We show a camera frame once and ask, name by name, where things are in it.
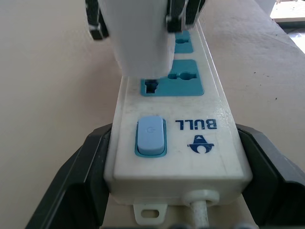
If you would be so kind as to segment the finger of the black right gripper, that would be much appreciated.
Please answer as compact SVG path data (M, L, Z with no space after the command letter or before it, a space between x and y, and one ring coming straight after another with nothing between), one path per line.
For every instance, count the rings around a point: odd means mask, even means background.
M98 0L85 0L89 32L93 40L104 40L109 37Z
M168 33L179 33L193 28L206 0L168 0L166 29Z

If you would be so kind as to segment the white power strip blue sockets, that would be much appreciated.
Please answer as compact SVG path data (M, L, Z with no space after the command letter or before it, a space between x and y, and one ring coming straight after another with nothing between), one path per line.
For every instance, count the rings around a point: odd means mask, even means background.
M104 179L141 226L161 225L174 205L193 207L196 225L205 226L207 208L234 201L253 177L200 24L189 41L193 52L175 55L168 80L201 85L202 95L157 96L161 82L121 80ZM164 121L158 156L137 148L138 122L150 115Z

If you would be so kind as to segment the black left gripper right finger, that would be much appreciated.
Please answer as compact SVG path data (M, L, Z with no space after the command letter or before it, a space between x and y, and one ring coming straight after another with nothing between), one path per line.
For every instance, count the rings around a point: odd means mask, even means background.
M261 229L305 229L305 172L265 136L237 125L253 179L242 192Z

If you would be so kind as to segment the white charger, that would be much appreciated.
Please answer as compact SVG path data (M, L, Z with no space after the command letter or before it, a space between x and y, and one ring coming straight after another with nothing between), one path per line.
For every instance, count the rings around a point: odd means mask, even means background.
M123 76L158 79L173 64L175 35L165 26L167 0L98 0Z

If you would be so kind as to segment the pale wooden board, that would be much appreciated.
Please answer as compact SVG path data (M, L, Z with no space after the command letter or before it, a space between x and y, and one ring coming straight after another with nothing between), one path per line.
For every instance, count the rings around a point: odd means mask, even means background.
M276 0L270 17L275 22L305 21L305 0Z

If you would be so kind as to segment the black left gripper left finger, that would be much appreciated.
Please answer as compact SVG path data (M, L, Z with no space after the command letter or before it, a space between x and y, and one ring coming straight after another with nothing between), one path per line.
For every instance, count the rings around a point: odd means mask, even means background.
M99 229L109 190L103 178L112 125L93 130L61 166L25 229Z

